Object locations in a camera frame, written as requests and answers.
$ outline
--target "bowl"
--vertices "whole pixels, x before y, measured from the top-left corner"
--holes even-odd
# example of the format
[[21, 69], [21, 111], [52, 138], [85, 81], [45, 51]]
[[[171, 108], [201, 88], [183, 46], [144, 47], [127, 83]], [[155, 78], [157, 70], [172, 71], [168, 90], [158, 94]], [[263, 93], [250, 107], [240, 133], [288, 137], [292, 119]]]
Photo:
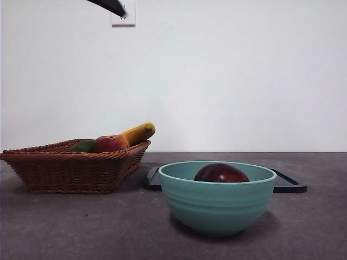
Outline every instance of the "bowl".
[[[249, 182], [195, 181], [203, 166], [225, 163], [239, 168]], [[164, 198], [172, 214], [209, 236], [231, 236], [255, 224], [272, 197], [276, 173], [265, 167], [227, 161], [183, 161], [159, 168]]]

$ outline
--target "yellow banana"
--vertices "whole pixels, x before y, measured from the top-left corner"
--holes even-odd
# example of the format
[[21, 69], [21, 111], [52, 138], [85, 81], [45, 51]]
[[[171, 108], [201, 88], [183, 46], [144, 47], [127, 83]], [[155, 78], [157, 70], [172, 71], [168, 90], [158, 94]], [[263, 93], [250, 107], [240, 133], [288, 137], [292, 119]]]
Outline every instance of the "yellow banana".
[[138, 145], [139, 143], [146, 141], [149, 137], [154, 135], [156, 128], [153, 123], [143, 123], [137, 127], [131, 128], [122, 135], [128, 140], [130, 146]]

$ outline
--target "black object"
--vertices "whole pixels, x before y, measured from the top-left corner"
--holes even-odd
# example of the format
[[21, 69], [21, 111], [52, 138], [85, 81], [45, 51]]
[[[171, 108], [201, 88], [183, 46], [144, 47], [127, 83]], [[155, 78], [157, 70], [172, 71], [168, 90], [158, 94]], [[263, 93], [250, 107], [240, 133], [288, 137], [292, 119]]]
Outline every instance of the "black object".
[[[159, 172], [160, 166], [153, 167], [148, 172], [147, 176], [143, 180], [143, 188], [151, 191], [161, 191]], [[273, 188], [274, 193], [300, 193], [307, 191], [307, 184], [301, 180], [287, 174], [279, 172], [278, 170], [271, 169], [277, 174], [275, 186]]]
[[88, 0], [88, 1], [94, 4], [97, 4], [120, 17], [123, 17], [125, 15], [123, 6], [121, 5], [121, 3], [118, 2], [118, 0]]

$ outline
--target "red apple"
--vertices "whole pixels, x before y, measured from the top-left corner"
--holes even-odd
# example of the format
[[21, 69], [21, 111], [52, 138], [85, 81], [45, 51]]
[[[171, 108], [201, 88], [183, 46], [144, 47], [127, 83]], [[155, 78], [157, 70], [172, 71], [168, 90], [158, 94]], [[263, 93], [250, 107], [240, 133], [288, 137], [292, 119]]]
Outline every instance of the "red apple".
[[121, 134], [100, 136], [95, 140], [96, 153], [115, 152], [129, 148], [128, 140]]
[[196, 173], [194, 180], [214, 183], [243, 183], [249, 181], [247, 176], [238, 168], [220, 162], [202, 167]]

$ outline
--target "black cutting board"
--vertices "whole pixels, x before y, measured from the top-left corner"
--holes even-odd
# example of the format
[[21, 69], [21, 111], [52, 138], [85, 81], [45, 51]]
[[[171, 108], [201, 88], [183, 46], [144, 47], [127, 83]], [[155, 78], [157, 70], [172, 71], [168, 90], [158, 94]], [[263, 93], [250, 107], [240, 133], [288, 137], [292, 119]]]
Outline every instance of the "black cutting board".
[[[160, 166], [153, 167], [143, 180], [143, 188], [151, 191], [161, 191], [159, 172]], [[300, 193], [307, 191], [307, 183], [288, 173], [269, 168], [277, 174], [273, 192], [276, 193]]]

